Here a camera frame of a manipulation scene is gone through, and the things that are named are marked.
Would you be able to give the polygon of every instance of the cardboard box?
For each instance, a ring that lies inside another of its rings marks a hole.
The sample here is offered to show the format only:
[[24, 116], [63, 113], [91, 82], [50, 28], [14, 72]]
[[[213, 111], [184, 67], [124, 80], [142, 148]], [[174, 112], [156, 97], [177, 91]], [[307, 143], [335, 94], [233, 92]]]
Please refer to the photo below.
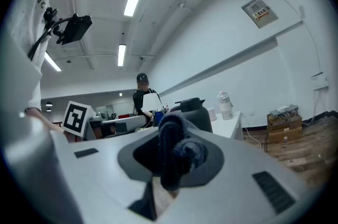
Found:
[[271, 115], [268, 116], [269, 133], [288, 131], [291, 129], [299, 128], [301, 126], [302, 126], [302, 118], [299, 115], [291, 117], [291, 125], [287, 119], [274, 118]]
[[286, 131], [280, 131], [276, 133], [269, 132], [268, 142], [289, 141], [290, 139], [300, 138], [301, 136], [302, 136], [302, 127]]

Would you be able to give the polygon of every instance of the wooden floor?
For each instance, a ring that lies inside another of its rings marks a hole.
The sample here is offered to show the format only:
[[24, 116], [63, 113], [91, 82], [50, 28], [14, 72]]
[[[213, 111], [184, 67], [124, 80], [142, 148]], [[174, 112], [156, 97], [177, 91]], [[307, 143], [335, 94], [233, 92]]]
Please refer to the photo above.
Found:
[[[250, 135], [261, 142], [264, 150], [267, 131], [251, 131]], [[243, 136], [245, 142], [257, 146], [246, 131]], [[313, 126], [303, 126], [301, 138], [268, 143], [267, 147], [270, 156], [299, 174], [309, 187], [320, 186], [329, 180], [338, 158], [338, 119], [322, 118]]]

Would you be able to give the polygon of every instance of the white shirt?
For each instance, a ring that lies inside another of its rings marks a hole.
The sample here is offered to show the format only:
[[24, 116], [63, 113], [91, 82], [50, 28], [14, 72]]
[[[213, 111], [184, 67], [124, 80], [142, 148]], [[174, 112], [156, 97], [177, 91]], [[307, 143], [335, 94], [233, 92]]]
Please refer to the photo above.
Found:
[[[45, 21], [43, 15], [49, 7], [49, 0], [13, 0], [5, 19], [5, 28], [10, 32], [13, 40], [22, 47], [26, 54], [44, 32]], [[38, 47], [32, 63], [41, 72], [41, 65], [47, 49], [50, 36]], [[40, 82], [33, 91], [32, 99], [27, 108], [41, 110]]]

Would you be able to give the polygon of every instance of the plastic bottle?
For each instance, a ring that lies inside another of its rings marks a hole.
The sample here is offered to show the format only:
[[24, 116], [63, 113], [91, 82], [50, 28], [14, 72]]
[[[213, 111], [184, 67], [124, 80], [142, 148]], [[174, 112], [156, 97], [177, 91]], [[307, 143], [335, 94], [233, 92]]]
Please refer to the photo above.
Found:
[[224, 92], [221, 91], [219, 95], [217, 95], [217, 98], [220, 102], [220, 109], [222, 112], [222, 117], [223, 120], [231, 120], [233, 118], [232, 115], [232, 104], [229, 98], [229, 95]]

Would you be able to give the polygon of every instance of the black t-shirt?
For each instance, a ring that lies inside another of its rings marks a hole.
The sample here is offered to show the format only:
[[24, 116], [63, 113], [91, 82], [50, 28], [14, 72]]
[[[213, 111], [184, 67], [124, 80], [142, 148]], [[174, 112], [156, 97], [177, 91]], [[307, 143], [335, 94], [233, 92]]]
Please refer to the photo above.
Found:
[[145, 115], [145, 114], [142, 112], [142, 110], [141, 110], [141, 108], [143, 107], [143, 95], [153, 94], [153, 93], [154, 93], [154, 94], [157, 94], [157, 92], [156, 92], [155, 90], [149, 88], [147, 91], [137, 90], [137, 91], [134, 93], [134, 95], [133, 95], [133, 100], [134, 100], [135, 109], [136, 109], [136, 111], [137, 111], [137, 115], [138, 115], [138, 116], [140, 116], [140, 115], [146, 116], [146, 118], [147, 118], [147, 124], [146, 124], [147, 127], [151, 127], [151, 124], [149, 123], [150, 120], [151, 120], [151, 118], [148, 117], [147, 115]]

